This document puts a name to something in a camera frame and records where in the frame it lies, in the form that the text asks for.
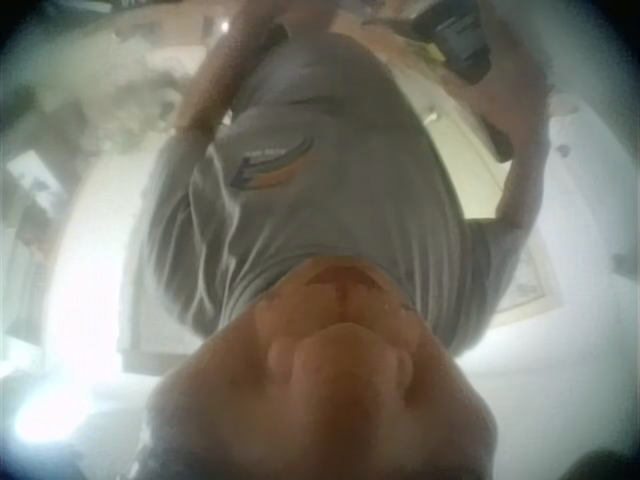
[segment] t-shirt logo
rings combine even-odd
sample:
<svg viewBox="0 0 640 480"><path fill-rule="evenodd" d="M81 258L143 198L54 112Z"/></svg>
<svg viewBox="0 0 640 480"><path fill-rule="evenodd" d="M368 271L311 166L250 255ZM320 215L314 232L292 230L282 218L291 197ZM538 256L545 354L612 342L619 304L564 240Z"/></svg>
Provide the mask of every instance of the t-shirt logo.
<svg viewBox="0 0 640 480"><path fill-rule="evenodd" d="M311 138L304 138L293 148L248 152L231 179L231 186L238 190L266 190L289 183L304 164L312 145Z"/></svg>

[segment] man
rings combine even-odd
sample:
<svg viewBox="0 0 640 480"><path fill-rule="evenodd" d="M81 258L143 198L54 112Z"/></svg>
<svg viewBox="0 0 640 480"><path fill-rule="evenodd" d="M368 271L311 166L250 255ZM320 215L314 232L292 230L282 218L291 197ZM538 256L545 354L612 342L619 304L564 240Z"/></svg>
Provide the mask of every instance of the man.
<svg viewBox="0 0 640 480"><path fill-rule="evenodd" d="M446 82L516 155L496 218L467 221L370 52L313 22L258 48L292 3L241 3L162 153L146 259L206 341L154 392L132 478L490 478L495 422L452 357L540 208L544 75L482 2L493 70Z"/></svg>

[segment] gray t-shirt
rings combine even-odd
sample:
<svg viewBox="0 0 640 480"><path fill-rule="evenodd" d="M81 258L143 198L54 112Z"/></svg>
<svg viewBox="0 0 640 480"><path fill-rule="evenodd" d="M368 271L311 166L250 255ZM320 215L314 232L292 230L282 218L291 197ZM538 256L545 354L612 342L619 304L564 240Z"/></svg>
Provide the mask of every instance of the gray t-shirt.
<svg viewBox="0 0 640 480"><path fill-rule="evenodd" d="M354 41L290 42L244 85L215 142L169 140L145 261L176 318L208 336L312 256L386 272L452 353L507 286L521 232L465 221L431 139Z"/></svg>

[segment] sleeve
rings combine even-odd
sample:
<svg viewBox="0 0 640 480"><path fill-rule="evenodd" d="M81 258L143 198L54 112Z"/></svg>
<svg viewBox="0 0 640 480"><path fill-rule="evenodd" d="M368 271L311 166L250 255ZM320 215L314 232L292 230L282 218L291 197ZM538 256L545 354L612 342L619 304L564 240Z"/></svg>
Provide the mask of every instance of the sleeve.
<svg viewBox="0 0 640 480"><path fill-rule="evenodd" d="M162 148L146 195L147 227L143 239L146 279L169 313L201 335L197 312L200 242L196 238L189 186L209 139L185 132Z"/></svg>
<svg viewBox="0 0 640 480"><path fill-rule="evenodd" d="M462 353L482 338L509 287L527 233L494 219L467 222L470 235L470 289L465 301L467 319L464 335L454 350Z"/></svg>

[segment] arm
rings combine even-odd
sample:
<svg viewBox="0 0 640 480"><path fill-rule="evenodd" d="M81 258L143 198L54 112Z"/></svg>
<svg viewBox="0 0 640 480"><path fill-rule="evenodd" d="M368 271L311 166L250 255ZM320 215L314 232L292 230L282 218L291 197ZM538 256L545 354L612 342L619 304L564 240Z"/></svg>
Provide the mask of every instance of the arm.
<svg viewBox="0 0 640 480"><path fill-rule="evenodd" d="M470 86L451 73L445 88L486 117L511 139L515 155L496 222L528 234L542 205L544 170L549 153L544 71L500 21L490 0L479 0L482 25L491 49L491 72Z"/></svg>
<svg viewBox="0 0 640 480"><path fill-rule="evenodd" d="M178 130L215 135L242 80L255 66L256 52L287 0L240 0L229 31L209 52L182 102Z"/></svg>

